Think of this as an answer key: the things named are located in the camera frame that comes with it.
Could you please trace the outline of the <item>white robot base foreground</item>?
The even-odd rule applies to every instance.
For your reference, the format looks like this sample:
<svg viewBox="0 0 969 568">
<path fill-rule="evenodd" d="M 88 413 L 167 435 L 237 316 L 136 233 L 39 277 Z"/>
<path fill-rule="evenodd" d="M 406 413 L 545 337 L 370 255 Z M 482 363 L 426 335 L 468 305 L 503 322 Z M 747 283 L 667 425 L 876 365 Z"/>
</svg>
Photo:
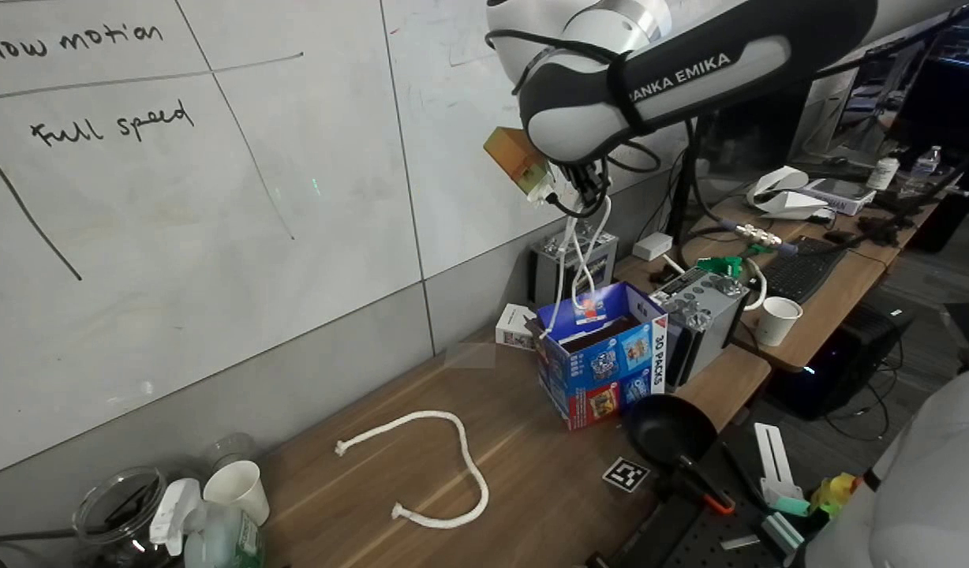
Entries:
<svg viewBox="0 0 969 568">
<path fill-rule="evenodd" d="M 801 568 L 969 568 L 969 371 L 923 401 Z"/>
</svg>

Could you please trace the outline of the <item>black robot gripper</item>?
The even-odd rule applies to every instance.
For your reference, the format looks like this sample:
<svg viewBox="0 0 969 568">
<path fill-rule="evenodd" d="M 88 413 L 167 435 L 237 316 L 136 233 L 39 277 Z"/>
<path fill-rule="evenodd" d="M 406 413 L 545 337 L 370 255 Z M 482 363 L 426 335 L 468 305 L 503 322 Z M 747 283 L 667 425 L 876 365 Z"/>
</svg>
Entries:
<svg viewBox="0 0 969 568">
<path fill-rule="evenodd" d="M 609 173 L 602 160 L 561 168 L 540 163 L 540 173 L 526 186 L 531 203 L 559 210 L 567 219 L 590 219 L 609 195 Z"/>
</svg>

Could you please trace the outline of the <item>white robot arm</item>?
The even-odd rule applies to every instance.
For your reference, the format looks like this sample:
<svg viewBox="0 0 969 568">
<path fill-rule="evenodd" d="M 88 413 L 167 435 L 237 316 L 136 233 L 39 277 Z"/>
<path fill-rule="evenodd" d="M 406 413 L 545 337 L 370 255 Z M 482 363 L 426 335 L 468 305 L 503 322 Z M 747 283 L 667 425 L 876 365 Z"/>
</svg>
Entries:
<svg viewBox="0 0 969 568">
<path fill-rule="evenodd" d="M 602 160 L 634 137 L 807 80 L 969 0 L 482 0 L 521 131 L 581 200 L 605 200 Z"/>
</svg>

